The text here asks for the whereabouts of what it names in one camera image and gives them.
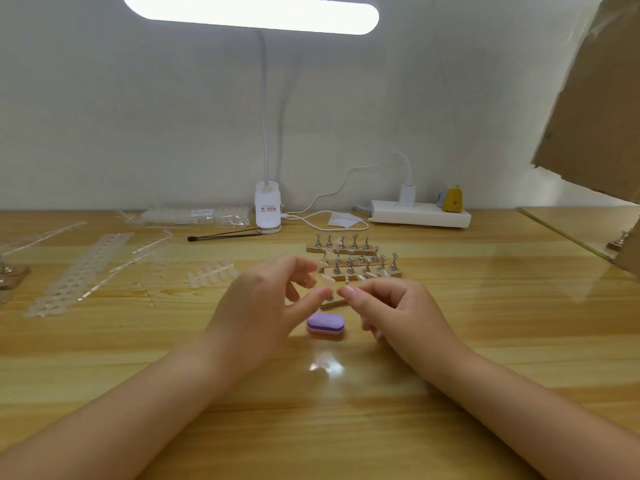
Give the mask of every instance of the white power strip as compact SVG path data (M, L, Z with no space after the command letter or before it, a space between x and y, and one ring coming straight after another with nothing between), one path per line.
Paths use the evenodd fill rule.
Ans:
M471 224L471 214L466 210L460 213L445 212L434 203L416 203L412 207L404 207L399 202L373 200L371 205L371 222L464 229Z

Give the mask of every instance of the cardboard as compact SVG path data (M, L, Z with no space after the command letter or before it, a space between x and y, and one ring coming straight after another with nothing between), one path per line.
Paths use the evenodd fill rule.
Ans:
M535 165L640 203L639 47L640 0L604 0L558 95ZM640 225L615 263L640 276Z

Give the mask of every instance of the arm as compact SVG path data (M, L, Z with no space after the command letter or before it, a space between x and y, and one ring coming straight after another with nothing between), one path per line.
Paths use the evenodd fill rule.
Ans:
M422 285L379 278L339 293L361 315L364 330L384 336L423 379L545 478L637 478L640 436L475 354Z
M300 299L313 261L285 256L243 273L207 329L120 386L0 456L0 478L130 480L236 380L267 361L331 295ZM295 302L285 306L284 298Z

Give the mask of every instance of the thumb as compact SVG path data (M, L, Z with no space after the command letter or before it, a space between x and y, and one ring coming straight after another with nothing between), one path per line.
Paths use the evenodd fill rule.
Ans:
M322 302L329 298L332 293L333 291L328 287L316 288L293 305L285 306L284 320L287 331L293 330L312 314L316 313Z
M384 323L394 309L382 303L378 298L353 286L340 288L338 294L366 321L378 329L384 329Z

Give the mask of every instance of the clip-on desk lamp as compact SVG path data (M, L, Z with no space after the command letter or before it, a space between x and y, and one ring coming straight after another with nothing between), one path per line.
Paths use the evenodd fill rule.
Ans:
M280 188L269 179L269 144L264 119L267 51L260 29L365 35L378 24L378 10L368 4L329 0L124 0L149 20L206 23L258 29L261 54L260 114L264 138L264 179L255 186L255 222L259 232L282 228Z

